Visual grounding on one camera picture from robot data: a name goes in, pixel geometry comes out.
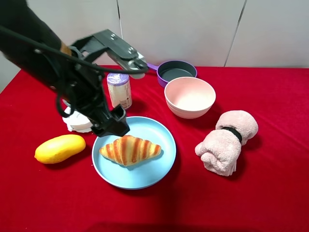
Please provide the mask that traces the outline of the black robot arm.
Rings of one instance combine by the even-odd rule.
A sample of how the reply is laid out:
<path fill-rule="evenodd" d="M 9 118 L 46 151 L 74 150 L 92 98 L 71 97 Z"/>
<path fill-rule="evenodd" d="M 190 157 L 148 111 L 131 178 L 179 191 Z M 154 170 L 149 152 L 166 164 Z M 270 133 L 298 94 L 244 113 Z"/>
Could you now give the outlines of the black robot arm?
<path fill-rule="evenodd" d="M 56 109 L 67 118 L 61 101 L 92 123 L 99 137 L 123 136 L 129 131 L 122 106 L 110 110 L 102 80 L 107 72 L 80 57 L 80 49 L 68 47 L 29 8 L 24 0 L 0 3 L 0 50 L 13 64 L 56 93 Z"/>

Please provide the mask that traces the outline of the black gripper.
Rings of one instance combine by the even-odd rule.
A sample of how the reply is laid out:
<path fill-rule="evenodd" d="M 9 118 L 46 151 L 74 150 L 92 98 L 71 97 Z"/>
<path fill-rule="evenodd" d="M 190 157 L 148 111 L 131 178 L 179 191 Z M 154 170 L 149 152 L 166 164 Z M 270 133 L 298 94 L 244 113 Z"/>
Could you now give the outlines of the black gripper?
<path fill-rule="evenodd" d="M 121 105 L 108 109 L 102 87 L 105 70 L 81 60 L 71 48 L 69 51 L 70 56 L 61 52 L 49 55 L 49 64 L 58 78 L 54 84 L 57 111 L 65 118 L 75 110 L 82 113 L 93 123 L 91 130 L 98 137 L 124 136 L 129 132 L 126 111 Z"/>

